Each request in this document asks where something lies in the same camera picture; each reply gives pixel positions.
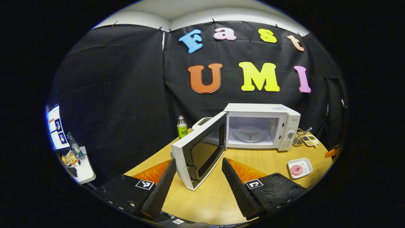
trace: microwave control panel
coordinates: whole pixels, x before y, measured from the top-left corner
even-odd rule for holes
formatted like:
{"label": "microwave control panel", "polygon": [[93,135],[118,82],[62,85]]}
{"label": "microwave control panel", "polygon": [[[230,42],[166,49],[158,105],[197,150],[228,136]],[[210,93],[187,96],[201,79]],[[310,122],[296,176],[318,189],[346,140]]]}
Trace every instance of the microwave control panel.
{"label": "microwave control panel", "polygon": [[284,136],[280,141],[280,145],[277,148],[279,151],[287,151],[291,148],[294,141],[295,134],[300,123],[301,115],[299,113],[290,113],[287,121],[287,128],[284,131]]}

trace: yellow letter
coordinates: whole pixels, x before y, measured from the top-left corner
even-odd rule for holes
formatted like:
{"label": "yellow letter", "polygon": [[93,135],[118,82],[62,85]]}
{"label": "yellow letter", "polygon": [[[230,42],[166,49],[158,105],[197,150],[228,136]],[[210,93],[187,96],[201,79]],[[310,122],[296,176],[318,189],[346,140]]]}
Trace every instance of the yellow letter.
{"label": "yellow letter", "polygon": [[277,39],[273,36],[273,32],[271,32],[270,30],[261,28],[259,29],[259,33],[261,35],[260,38],[262,38],[262,40],[264,40],[265,42],[277,42]]}
{"label": "yellow letter", "polygon": [[261,72],[259,72],[251,62],[241,62],[239,63],[239,66],[243,69],[243,91],[254,90],[255,87],[252,85],[252,80],[258,90],[262,90],[264,81],[266,81],[266,86],[264,87],[266,91],[280,91],[280,87],[277,85],[276,73],[274,71],[276,65],[273,63],[264,63]]}

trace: open microwave door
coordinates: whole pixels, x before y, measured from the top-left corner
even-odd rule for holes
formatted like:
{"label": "open microwave door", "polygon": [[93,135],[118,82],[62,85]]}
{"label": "open microwave door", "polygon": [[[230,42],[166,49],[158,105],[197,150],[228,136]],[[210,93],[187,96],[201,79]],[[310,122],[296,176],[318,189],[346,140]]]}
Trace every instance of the open microwave door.
{"label": "open microwave door", "polygon": [[172,144],[177,174],[187,188],[195,190],[215,167],[225,150],[226,112]]}

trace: plastic bottle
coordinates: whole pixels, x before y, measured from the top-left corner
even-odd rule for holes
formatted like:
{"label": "plastic bottle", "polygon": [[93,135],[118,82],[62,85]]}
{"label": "plastic bottle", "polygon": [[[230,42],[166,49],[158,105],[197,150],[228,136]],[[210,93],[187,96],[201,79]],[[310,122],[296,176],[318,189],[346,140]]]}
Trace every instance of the plastic bottle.
{"label": "plastic bottle", "polygon": [[77,156],[77,158],[79,158],[82,161],[84,159],[86,159],[86,156],[80,150],[75,138],[72,136],[72,133],[68,132],[67,139],[68,139],[69,145],[72,147],[72,150],[75,153],[75,155]]}
{"label": "plastic bottle", "polygon": [[177,122],[177,132],[179,133],[179,138],[183,138],[188,134],[187,123],[183,120],[183,116],[179,116],[179,121]]}

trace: white microwave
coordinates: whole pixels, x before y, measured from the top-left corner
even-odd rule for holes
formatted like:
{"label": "white microwave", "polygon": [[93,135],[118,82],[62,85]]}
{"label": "white microwave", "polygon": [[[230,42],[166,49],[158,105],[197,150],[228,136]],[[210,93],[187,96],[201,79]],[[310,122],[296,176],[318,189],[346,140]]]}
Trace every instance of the white microwave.
{"label": "white microwave", "polygon": [[230,103],[215,117],[172,144],[177,174],[195,190],[226,148],[291,148],[301,115],[281,104]]}

